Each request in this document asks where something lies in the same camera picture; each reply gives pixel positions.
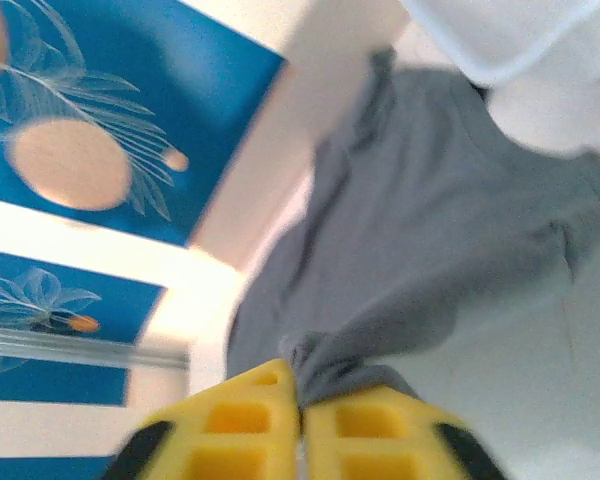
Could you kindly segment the aluminium corner post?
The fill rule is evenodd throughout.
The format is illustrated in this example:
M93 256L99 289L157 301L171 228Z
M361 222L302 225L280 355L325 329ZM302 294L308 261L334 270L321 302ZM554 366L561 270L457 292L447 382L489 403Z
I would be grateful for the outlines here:
M186 371L189 367L186 352L2 328L0 356L122 369L155 367Z

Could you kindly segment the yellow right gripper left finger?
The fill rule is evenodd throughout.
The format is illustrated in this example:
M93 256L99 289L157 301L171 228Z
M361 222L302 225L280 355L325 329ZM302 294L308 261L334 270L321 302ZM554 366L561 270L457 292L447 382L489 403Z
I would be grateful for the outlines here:
M148 416L102 480L297 480L293 375L268 361Z

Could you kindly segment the blue poster white flower lines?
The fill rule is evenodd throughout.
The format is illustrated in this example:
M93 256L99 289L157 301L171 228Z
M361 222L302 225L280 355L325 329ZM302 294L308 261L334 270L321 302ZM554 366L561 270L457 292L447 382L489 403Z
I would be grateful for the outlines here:
M0 458L0 480L99 480L112 457Z

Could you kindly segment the blue leaf-pattern wall picture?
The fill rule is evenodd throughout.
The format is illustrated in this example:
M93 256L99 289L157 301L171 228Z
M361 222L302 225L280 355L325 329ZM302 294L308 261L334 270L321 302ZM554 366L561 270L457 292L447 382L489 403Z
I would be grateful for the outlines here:
M284 59L180 0L0 0L0 18L0 201L184 245ZM115 140L120 205L58 205L14 171L16 135L49 120Z

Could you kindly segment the grey t-shirt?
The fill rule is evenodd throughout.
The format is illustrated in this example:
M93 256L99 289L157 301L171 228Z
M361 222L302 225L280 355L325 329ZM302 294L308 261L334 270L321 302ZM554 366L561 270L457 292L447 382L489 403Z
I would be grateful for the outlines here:
M384 357L439 345L463 310L570 281L600 243L600 155L513 142L460 74L397 68L389 48L369 70L228 333L227 376L281 359L301 408L410 394Z

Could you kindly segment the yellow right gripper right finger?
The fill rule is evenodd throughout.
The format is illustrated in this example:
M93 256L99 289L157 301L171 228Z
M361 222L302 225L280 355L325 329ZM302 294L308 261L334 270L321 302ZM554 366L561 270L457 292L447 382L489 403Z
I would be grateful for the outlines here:
M303 413L308 480L510 480L457 416L389 387Z

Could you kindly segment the blue poster small orange circle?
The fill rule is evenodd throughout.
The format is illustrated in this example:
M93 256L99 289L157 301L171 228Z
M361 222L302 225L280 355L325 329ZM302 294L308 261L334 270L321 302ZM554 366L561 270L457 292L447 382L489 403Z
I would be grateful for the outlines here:
M0 253L0 328L134 342L159 287ZM0 401L119 406L119 368L0 356Z

